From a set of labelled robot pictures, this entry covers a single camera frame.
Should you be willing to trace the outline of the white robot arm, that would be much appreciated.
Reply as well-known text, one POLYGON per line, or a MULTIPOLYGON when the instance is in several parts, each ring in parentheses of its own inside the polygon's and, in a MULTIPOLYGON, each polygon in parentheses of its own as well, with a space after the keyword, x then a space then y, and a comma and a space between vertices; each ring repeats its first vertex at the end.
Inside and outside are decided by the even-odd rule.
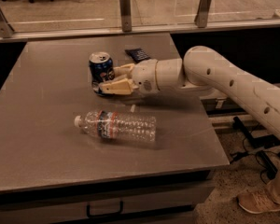
POLYGON ((189 49, 183 58, 150 59, 115 69, 115 78, 103 81, 105 94, 143 95, 172 91, 202 92, 216 89, 280 140, 280 88, 240 69, 218 52, 205 46, 189 49))

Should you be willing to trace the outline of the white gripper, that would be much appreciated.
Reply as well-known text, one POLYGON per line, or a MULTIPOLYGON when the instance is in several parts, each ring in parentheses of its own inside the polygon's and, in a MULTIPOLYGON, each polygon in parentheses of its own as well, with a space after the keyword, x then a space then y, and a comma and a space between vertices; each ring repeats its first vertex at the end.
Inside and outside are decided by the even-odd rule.
POLYGON ((157 60, 145 60, 137 65, 127 63, 114 68, 115 77, 126 76, 132 74, 132 79, 124 78, 117 81, 102 82, 99 88, 106 94, 130 95, 135 90, 139 90, 142 94, 152 94, 158 92, 156 82, 156 65, 157 60))

